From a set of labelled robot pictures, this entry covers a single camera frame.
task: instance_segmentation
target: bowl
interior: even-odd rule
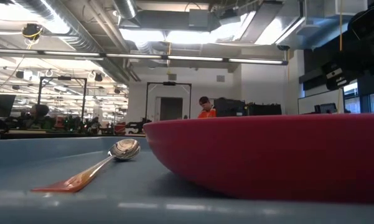
[[[186,119],[144,130],[164,166],[225,195],[374,203],[374,114]]]

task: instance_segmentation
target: door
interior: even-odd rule
[[[182,98],[161,98],[161,121],[182,119]]]

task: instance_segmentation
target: metal spoon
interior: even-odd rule
[[[127,161],[134,158],[140,152],[141,147],[137,140],[134,139],[123,139],[115,143],[108,151],[109,157],[102,160],[101,162],[93,165],[92,167],[84,170],[83,172],[74,175],[73,177],[50,184],[45,187],[38,187],[32,189],[34,192],[78,192],[90,183],[97,172],[109,161],[116,159],[118,161]]]

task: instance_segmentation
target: spoon handle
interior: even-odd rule
[[[33,192],[78,192],[84,188],[88,183],[90,183],[94,177],[97,175],[97,172],[115,156],[110,156],[101,162],[93,165],[92,167],[84,170],[83,172],[74,175],[73,177],[57,182],[55,184],[50,184],[45,187],[37,187],[32,189]]]

